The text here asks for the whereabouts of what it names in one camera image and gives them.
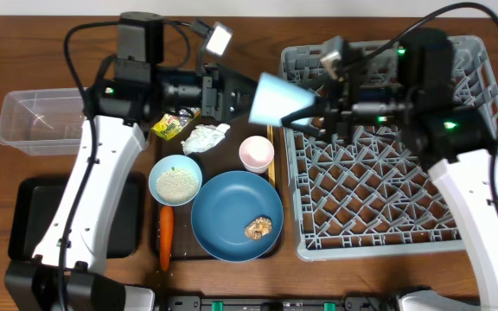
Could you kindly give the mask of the light blue rice bowl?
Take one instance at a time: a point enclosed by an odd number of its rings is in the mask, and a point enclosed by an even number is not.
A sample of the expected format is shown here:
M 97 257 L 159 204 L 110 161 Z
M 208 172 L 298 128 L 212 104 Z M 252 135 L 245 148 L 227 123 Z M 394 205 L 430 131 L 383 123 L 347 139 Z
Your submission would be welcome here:
M 153 198 L 166 206 L 189 203 L 202 185 L 201 168 L 185 155 L 168 155 L 150 171 L 148 186 Z

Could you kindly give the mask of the orange carrot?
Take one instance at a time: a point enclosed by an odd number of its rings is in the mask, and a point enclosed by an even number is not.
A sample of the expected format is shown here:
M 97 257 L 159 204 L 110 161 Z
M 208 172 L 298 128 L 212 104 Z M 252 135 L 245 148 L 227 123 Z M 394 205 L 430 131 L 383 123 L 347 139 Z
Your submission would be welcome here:
M 160 247 L 159 260 L 163 271 L 170 265 L 171 249 L 174 235 L 174 213 L 171 206 L 163 206 L 159 217 Z

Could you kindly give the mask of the pink cup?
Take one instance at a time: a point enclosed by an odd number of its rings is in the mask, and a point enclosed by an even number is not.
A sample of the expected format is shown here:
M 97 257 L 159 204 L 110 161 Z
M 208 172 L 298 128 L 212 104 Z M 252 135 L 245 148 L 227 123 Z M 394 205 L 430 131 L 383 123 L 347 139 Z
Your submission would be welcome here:
M 250 136 L 239 146 L 239 158 L 246 170 L 263 174 L 270 163 L 270 143 L 266 137 Z

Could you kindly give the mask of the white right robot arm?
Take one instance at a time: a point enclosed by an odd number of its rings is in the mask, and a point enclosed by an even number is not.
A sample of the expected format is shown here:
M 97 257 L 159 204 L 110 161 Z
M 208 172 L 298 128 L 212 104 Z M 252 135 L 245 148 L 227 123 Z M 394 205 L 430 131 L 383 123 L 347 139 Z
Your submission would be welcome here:
M 498 87 L 482 41 L 415 29 L 393 44 L 286 48 L 315 127 L 286 130 L 297 254 L 306 261 L 466 251 L 479 309 L 498 310 Z

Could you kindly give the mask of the yellow snack wrapper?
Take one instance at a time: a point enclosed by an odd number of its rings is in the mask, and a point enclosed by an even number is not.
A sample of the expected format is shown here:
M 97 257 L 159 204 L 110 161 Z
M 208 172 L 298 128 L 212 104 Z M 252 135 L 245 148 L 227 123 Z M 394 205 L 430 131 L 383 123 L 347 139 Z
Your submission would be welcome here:
M 151 127 L 151 131 L 165 141 L 169 141 L 179 133 L 196 117 L 201 114 L 198 108 L 181 110 L 179 116 L 164 114 L 163 117 Z

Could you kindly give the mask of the light blue cup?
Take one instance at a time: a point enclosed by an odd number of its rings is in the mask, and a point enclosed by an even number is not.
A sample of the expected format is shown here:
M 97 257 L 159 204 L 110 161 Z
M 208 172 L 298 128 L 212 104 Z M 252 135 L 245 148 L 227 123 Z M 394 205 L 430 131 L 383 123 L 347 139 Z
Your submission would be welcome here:
M 248 122 L 282 127 L 283 117 L 312 106 L 314 102 L 313 92 L 269 73 L 262 73 L 252 101 Z

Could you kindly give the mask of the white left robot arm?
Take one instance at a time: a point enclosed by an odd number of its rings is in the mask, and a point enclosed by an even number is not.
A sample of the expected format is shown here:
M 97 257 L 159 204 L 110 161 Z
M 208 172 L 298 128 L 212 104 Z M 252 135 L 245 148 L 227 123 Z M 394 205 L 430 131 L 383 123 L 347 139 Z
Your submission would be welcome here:
M 148 12 L 114 22 L 118 50 L 105 57 L 93 85 L 81 87 L 80 149 L 58 209 L 28 260 L 12 260 L 5 287 L 21 310 L 153 310 L 152 289 L 105 276 L 112 223 L 131 168 L 161 114 L 195 107 L 226 122 L 249 111 L 257 84 L 218 63 L 163 64 L 164 30 L 202 38 L 198 57 L 222 55 L 231 30 Z

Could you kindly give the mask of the white rice pile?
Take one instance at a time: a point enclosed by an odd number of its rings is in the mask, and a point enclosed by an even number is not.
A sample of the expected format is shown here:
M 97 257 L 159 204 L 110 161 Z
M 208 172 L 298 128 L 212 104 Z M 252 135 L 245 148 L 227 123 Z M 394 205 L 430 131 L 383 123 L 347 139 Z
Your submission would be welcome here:
M 198 180 L 185 168 L 170 168 L 156 181 L 157 194 L 170 205 L 181 205 L 189 201 L 198 189 Z

